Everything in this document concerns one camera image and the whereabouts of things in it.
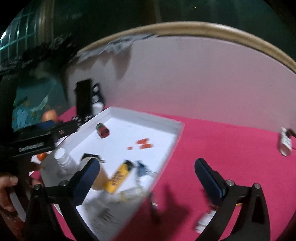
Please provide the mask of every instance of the label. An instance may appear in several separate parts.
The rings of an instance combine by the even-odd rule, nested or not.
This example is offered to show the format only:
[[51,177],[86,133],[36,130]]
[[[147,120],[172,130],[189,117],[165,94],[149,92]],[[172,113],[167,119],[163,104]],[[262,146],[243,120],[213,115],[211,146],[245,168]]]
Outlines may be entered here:
[[129,169],[127,164],[122,164],[113,177],[107,181],[105,185],[105,190],[109,193],[114,193],[118,187],[123,183],[129,174]]
[[26,150],[31,150],[31,149],[41,147],[41,146],[44,146],[44,142],[40,142],[40,143],[35,144],[35,145],[29,145],[29,146],[26,146],[26,147],[23,147],[23,148],[21,147],[21,148],[19,148],[19,152],[26,151]]
[[202,233],[202,231],[204,231],[204,229],[206,228],[206,226],[209,224],[209,222],[212,220],[212,218],[214,217],[216,211],[211,210],[209,213],[206,213],[199,221],[198,221],[198,225],[195,227],[195,231],[197,233]]
[[288,147],[290,150],[292,149],[292,141],[290,138],[286,136],[286,134],[282,135],[281,142]]

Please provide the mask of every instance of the white tray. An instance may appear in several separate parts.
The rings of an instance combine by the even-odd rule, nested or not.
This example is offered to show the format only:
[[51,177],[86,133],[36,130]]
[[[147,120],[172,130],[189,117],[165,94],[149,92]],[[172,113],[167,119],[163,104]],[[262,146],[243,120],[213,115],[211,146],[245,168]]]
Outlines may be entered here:
[[[110,135],[101,139],[96,131],[96,125],[103,123]],[[125,159],[136,164],[141,160],[143,164],[154,172],[160,173],[168,161],[178,137],[183,130],[181,122],[162,118],[146,113],[109,107],[86,124],[81,126],[78,132],[70,135],[58,146],[64,147],[71,157],[77,162],[84,153],[100,155],[106,161],[103,167],[109,177],[117,170]],[[149,138],[152,148],[141,150],[136,142],[143,138]],[[41,163],[44,169],[41,175],[46,187],[56,186],[62,180],[69,180],[72,176],[60,178],[57,176],[59,166],[53,158],[55,151]],[[155,184],[155,178],[144,177],[142,186],[149,193]],[[136,168],[133,168],[117,192],[132,188],[136,185]],[[90,189],[82,205],[77,207],[85,223],[98,237],[100,241],[108,241],[124,227],[134,212],[138,209],[143,198],[128,202],[110,204],[109,213],[114,216],[110,222],[102,222],[98,219],[97,200],[102,191]]]

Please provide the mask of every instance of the orange object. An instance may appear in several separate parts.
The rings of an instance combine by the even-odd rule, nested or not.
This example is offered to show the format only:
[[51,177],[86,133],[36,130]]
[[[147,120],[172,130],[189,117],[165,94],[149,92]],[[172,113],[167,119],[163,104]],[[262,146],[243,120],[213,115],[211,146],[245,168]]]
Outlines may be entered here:
[[138,145],[143,145],[143,144],[146,144],[147,141],[149,141],[149,138],[144,138],[144,139],[142,139],[142,140],[138,140],[138,141],[136,142],[136,144],[138,144]]
[[50,120],[52,120],[54,123],[57,123],[59,121],[55,110],[48,110],[42,115],[42,122]]
[[43,161],[47,156],[48,156],[47,153],[43,152],[43,153],[40,153],[40,154],[37,155],[37,159],[39,161]]
[[153,147],[153,144],[150,144],[150,143],[147,143],[147,144],[144,144],[140,147],[141,150],[143,149],[146,149],[146,148],[152,148]]

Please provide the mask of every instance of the yellow lighter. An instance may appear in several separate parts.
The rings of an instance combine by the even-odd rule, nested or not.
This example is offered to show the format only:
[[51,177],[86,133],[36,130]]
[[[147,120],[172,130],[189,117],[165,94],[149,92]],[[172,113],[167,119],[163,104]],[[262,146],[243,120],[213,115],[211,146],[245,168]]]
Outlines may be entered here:
[[125,160],[113,177],[107,181],[104,189],[109,193],[114,193],[127,178],[133,167],[134,165],[131,161]]

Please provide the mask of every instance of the blue gripper pad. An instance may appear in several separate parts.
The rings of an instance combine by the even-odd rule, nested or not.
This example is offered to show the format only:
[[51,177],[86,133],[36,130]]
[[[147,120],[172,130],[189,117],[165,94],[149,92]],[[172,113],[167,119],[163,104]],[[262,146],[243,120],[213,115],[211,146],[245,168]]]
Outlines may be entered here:
[[100,162],[96,158],[91,158],[84,168],[70,179],[68,187],[72,191],[73,206],[76,207],[83,203],[99,172]]
[[214,171],[212,168],[203,158],[198,158],[195,161],[194,170],[211,202],[216,206],[220,206],[225,191],[222,190],[222,187],[219,187],[213,178],[212,174]]

